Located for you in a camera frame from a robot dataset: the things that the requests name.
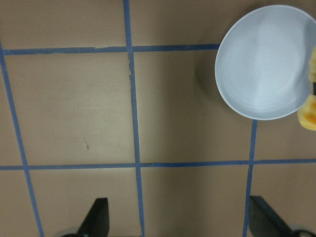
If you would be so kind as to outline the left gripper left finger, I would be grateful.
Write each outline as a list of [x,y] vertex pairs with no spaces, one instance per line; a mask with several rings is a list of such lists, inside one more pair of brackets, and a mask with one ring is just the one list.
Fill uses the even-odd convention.
[[77,231],[77,236],[107,237],[109,229],[110,219],[108,199],[97,198]]

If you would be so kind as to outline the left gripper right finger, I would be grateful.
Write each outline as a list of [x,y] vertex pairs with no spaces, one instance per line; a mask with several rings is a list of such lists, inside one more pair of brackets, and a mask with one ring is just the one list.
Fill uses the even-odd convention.
[[251,196],[249,229],[254,237],[290,237],[292,230],[261,196]]

